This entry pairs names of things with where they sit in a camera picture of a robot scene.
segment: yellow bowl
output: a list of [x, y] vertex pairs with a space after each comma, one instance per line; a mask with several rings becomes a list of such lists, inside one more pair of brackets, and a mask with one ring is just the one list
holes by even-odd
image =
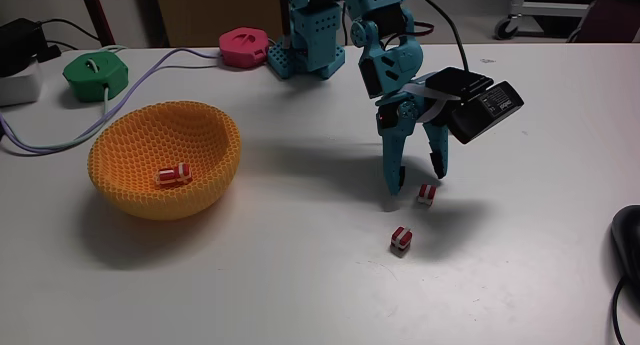
[[[238, 168], [241, 147], [227, 114], [197, 102], [166, 102], [129, 113], [107, 128], [89, 153], [89, 177], [124, 212], [175, 220], [222, 196]], [[191, 167], [190, 183], [156, 185], [159, 169], [180, 162]]]

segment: small cube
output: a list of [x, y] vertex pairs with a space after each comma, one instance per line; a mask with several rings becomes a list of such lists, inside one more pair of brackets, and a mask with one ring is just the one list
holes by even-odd
[[413, 238], [411, 229], [399, 227], [391, 236], [391, 246], [404, 251], [411, 244], [411, 238]]
[[418, 202], [427, 206], [433, 205], [433, 199], [436, 197], [436, 187], [424, 184], [418, 193]]
[[186, 184], [191, 181], [191, 168], [189, 164], [179, 163], [174, 168], [160, 169], [155, 176], [155, 181], [157, 185]]

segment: table surface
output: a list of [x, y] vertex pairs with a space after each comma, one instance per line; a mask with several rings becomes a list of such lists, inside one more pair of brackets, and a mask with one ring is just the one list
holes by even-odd
[[[460, 62], [455, 46], [423, 49], [421, 73]], [[136, 80], [167, 51], [119, 56]], [[417, 129], [395, 206], [355, 48], [328, 81], [219, 66], [164, 69], [141, 85], [116, 117], [201, 101], [243, 138], [227, 193], [182, 221], [106, 203], [87, 176], [93, 139], [34, 158], [7, 153], [4, 138], [2, 344], [612, 344], [609, 225], [640, 201], [640, 47], [467, 52], [472, 70], [508, 80], [526, 105], [466, 146], [451, 141], [440, 182]], [[61, 75], [78, 54], [43, 65], [40, 101], [2, 109], [26, 141], [69, 140], [99, 117]], [[428, 210], [414, 204], [422, 183], [439, 185]], [[403, 258], [389, 251], [398, 226], [414, 231]], [[640, 342], [626, 296], [619, 311], [627, 343]]]

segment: black mouse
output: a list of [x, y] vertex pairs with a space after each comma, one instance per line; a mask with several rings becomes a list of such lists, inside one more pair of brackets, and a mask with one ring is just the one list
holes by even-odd
[[624, 276], [640, 295], [640, 205], [627, 206], [613, 218], [611, 234], [616, 244]]

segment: blue robot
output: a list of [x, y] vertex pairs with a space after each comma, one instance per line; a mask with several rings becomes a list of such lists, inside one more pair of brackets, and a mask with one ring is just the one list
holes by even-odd
[[[270, 48], [269, 65], [282, 79], [299, 73], [314, 73], [328, 79], [345, 62], [344, 49], [336, 42], [341, 20], [339, 0], [280, 1], [284, 36]], [[369, 97], [380, 98], [375, 103], [376, 122], [383, 143], [384, 177], [392, 195], [397, 195], [404, 183], [402, 154], [405, 140], [413, 134], [416, 123], [423, 124], [434, 171], [438, 178], [443, 178], [447, 174], [448, 125], [452, 118], [457, 120], [453, 121], [452, 132], [466, 143], [522, 106], [517, 93], [507, 84], [508, 88], [501, 91], [511, 98], [511, 106], [493, 104], [498, 107], [493, 112], [479, 109], [483, 106], [481, 101], [477, 106], [461, 107], [464, 101], [477, 97], [493, 84], [486, 77], [469, 72], [465, 75], [462, 70], [458, 70], [463, 73], [459, 74], [449, 68], [433, 79], [433, 74], [416, 79], [423, 54], [414, 36], [413, 16], [400, 6], [403, 1], [344, 0], [342, 5], [353, 21], [353, 44], [364, 48], [358, 64]], [[389, 37], [398, 38], [400, 45], [386, 50], [382, 39]], [[455, 83], [452, 74], [458, 82], [462, 79], [459, 88], [447, 88], [446, 84]], [[430, 83], [440, 87], [434, 89]], [[469, 125], [471, 117], [474, 126]]]

